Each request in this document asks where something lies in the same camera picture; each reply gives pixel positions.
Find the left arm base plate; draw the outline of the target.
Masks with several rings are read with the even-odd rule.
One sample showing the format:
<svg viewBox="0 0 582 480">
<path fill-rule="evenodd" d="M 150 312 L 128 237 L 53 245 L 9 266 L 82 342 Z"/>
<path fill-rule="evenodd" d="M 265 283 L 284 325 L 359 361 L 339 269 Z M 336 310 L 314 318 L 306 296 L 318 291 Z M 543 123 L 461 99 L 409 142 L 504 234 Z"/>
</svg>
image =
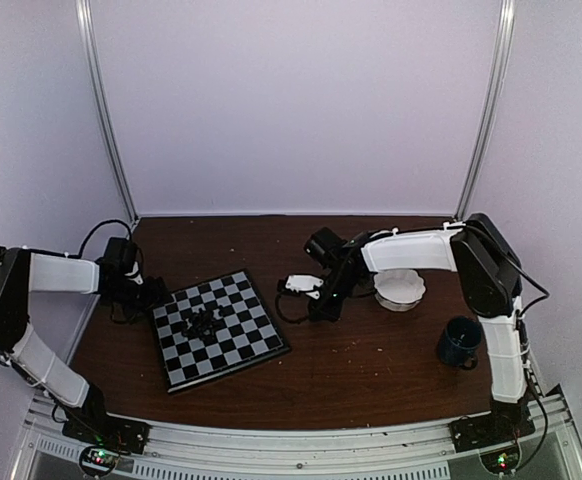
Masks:
<svg viewBox="0 0 582 480">
<path fill-rule="evenodd" d="M 141 421 L 109 417 L 103 427 L 88 426 L 71 418 L 62 427 L 62 434 L 83 443 L 104 447 L 122 454 L 142 454 L 150 426 Z"/>
</svg>

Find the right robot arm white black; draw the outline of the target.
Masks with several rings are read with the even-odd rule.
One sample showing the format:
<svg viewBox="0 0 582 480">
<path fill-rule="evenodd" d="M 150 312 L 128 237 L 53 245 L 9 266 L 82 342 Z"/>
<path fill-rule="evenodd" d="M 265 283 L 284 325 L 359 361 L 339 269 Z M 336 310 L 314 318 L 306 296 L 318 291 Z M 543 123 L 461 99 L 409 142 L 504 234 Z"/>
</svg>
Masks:
<svg viewBox="0 0 582 480">
<path fill-rule="evenodd" d="M 527 275 L 491 219 L 476 213 L 434 229 L 363 232 L 344 240 L 324 227 L 313 233 L 305 252 L 327 271 L 308 302 L 311 321 L 339 319 L 344 301 L 366 275 L 392 270 L 444 270 L 458 275 L 467 307 L 486 336 L 491 368 L 490 411 L 483 430 L 490 440 L 506 440 L 522 424 L 525 378 L 522 283 Z"/>
</svg>

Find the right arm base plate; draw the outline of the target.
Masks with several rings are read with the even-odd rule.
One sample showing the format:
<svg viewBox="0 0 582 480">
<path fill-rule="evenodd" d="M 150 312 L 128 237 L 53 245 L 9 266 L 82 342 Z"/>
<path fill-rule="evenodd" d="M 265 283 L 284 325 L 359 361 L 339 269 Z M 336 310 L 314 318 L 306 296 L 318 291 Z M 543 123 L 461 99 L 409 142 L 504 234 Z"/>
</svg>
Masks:
<svg viewBox="0 0 582 480">
<path fill-rule="evenodd" d="M 457 453 L 514 442 L 533 434 L 535 425 L 530 418 L 514 424 L 493 413 L 461 417 L 449 424 L 451 439 Z"/>
</svg>

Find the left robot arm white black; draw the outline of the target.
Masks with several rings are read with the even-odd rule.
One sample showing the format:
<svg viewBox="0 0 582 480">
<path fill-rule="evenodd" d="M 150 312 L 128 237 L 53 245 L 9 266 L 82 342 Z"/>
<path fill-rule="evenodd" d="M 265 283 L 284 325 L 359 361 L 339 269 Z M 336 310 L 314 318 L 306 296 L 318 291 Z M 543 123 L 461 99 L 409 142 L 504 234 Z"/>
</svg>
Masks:
<svg viewBox="0 0 582 480">
<path fill-rule="evenodd" d="M 0 363 L 47 391 L 94 444 L 108 442 L 115 433 L 104 395 L 35 332 L 29 296 L 33 292 L 94 294 L 119 306 L 129 321 L 148 315 L 167 301 L 169 292 L 162 278 L 144 276 L 138 253 L 133 241 L 121 237 L 111 238 L 95 261 L 0 246 Z"/>
</svg>

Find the black grey chessboard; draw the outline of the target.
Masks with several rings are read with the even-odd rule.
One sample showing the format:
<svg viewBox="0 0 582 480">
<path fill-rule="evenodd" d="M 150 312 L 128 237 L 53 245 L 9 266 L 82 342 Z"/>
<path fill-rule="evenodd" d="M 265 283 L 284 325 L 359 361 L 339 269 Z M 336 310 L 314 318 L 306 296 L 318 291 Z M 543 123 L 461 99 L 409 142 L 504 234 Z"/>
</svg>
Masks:
<svg viewBox="0 0 582 480">
<path fill-rule="evenodd" d="M 246 269 L 172 292 L 152 324 L 169 395 L 291 351 Z"/>
</svg>

